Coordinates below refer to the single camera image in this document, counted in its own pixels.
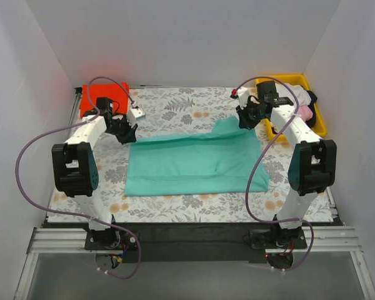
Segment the teal t shirt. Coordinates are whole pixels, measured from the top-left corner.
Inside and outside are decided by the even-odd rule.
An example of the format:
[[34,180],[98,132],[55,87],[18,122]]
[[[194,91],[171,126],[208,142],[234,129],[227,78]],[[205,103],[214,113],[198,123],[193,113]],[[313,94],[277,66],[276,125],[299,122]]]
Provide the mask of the teal t shirt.
[[212,131],[141,139],[131,145],[124,193],[168,196],[266,192],[263,165],[253,171],[261,143],[254,131],[241,129],[229,116]]

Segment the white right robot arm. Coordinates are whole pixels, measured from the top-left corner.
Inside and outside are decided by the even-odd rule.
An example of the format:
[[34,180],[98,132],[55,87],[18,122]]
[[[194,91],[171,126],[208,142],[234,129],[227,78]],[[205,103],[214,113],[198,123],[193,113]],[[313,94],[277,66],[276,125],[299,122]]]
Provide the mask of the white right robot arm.
[[298,244],[305,248],[302,225],[311,203],[335,181],[337,145],[317,135],[299,115],[300,102],[286,83],[264,76],[253,96],[240,84],[231,92],[241,129],[254,129],[263,119],[278,127],[293,148],[287,172],[290,190],[269,229],[249,232],[253,249],[284,248]]

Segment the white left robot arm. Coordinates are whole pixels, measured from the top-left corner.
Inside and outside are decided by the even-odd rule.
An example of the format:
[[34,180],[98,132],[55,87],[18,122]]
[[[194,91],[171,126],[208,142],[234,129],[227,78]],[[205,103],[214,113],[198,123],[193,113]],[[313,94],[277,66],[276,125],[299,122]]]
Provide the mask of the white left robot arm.
[[79,206],[83,215],[89,216],[92,241],[105,249],[116,249],[121,236],[110,227],[113,215],[95,195],[99,186],[99,172],[93,148],[103,133],[116,137],[121,144],[136,142],[137,120],[142,116],[138,107],[131,107],[126,114],[113,112],[113,100],[99,97],[96,109],[86,111],[84,123],[63,144],[52,147],[52,164],[56,189]]

